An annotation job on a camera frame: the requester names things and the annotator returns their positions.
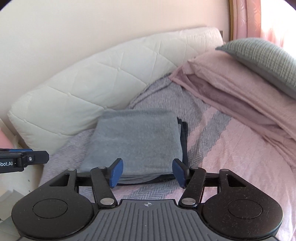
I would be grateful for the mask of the grey sweatpants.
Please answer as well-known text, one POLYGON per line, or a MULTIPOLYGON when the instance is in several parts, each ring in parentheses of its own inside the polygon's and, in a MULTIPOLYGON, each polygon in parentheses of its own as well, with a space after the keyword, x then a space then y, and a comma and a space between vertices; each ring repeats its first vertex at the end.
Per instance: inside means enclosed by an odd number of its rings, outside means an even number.
POLYGON ((121 184, 140 184, 173 174, 172 161, 182 161, 177 115, 166 109, 106 111, 97 123, 81 172, 123 160, 121 184))

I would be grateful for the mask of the folded dark garment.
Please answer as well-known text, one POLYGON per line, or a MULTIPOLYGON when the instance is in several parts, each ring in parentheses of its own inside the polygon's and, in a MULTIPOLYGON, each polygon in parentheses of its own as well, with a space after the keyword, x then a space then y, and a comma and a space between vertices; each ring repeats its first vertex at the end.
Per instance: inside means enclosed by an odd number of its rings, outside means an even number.
MULTIPOLYGON (((188 153, 187 153, 187 138, 188 138, 188 124, 185 121, 182 121, 180 118, 177 118, 178 125, 180 127, 180 142, 182 146, 182 162, 189 166, 188 161, 188 153)), ((160 183, 160 182, 167 182, 174 180, 173 174, 167 174, 167 175, 161 175, 157 178, 154 178, 151 181, 144 182, 144 184, 154 184, 154 183, 160 183)))

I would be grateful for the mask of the white quilted headboard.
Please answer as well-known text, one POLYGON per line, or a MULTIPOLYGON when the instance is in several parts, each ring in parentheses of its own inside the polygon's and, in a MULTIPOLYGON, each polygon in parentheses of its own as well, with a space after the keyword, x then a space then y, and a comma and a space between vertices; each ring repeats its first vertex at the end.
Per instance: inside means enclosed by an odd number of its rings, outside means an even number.
POLYGON ((8 112, 28 147, 54 154, 95 126, 107 109, 124 109, 140 92, 187 60, 223 44, 201 27, 150 35, 85 58, 21 96, 8 112))

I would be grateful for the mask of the pink pillow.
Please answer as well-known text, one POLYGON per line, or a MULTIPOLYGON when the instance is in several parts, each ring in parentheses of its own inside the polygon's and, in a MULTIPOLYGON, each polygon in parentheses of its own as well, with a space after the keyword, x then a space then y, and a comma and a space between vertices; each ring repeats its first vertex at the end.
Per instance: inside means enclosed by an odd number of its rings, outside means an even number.
POLYGON ((295 100, 222 51, 178 67, 170 80, 254 129, 295 168, 295 100))

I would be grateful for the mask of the grey checked pillow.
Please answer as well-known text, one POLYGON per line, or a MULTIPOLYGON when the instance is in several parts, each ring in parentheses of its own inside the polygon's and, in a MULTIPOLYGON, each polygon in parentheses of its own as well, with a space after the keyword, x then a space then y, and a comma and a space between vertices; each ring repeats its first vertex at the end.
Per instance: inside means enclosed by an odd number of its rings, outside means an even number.
POLYGON ((295 99, 295 57, 283 48, 261 38, 232 40, 219 46, 276 88, 295 99))

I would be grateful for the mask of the pink left curtain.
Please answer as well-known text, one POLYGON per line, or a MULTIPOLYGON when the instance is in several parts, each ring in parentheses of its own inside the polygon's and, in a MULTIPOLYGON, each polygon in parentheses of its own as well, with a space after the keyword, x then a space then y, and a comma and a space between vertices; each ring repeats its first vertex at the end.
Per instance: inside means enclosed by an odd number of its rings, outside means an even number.
POLYGON ((229 1, 230 39, 262 38, 289 49, 295 43, 295 9, 286 1, 229 1))

